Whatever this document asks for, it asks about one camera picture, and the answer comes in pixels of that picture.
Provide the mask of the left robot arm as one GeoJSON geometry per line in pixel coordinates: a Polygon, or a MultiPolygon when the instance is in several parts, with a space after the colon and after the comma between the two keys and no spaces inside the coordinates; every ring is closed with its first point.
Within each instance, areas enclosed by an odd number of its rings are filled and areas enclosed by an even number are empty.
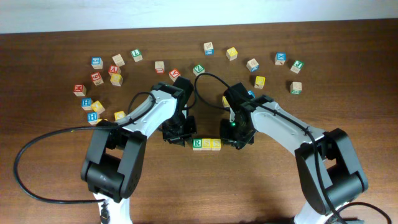
{"type": "Polygon", "coordinates": [[[197,127],[186,107],[193,84],[178,78],[160,82],[133,112],[115,122],[100,121],[86,153],[81,179],[98,201],[102,223],[131,223],[129,198],[141,178],[149,137],[160,130],[164,141],[184,146],[197,127]]]}

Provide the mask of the green R letter block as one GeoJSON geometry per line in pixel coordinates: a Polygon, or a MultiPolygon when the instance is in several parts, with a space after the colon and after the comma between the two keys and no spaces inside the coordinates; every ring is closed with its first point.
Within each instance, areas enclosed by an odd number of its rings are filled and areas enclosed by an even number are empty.
{"type": "Polygon", "coordinates": [[[192,148],[194,151],[201,151],[203,149],[202,139],[192,139],[192,148]]]}

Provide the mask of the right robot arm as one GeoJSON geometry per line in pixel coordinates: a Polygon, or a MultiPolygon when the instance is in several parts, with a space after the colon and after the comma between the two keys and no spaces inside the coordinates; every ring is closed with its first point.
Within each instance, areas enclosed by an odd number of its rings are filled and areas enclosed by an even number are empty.
{"type": "Polygon", "coordinates": [[[292,223],[339,223],[334,212],[368,189],[368,180],[349,136],[324,131],[284,111],[272,98],[250,95],[242,83],[224,93],[230,119],[220,124],[224,144],[237,150],[264,133],[295,156],[306,202],[292,223]]]}

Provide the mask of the yellow S block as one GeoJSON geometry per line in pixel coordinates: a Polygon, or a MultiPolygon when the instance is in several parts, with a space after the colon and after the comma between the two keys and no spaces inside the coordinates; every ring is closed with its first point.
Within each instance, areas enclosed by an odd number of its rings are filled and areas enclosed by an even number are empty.
{"type": "Polygon", "coordinates": [[[203,138],[202,139],[202,147],[203,150],[210,151],[212,149],[211,139],[210,138],[203,138]]]}
{"type": "Polygon", "coordinates": [[[221,150],[221,139],[212,139],[211,140],[211,150],[212,151],[220,151],[221,150]]]}

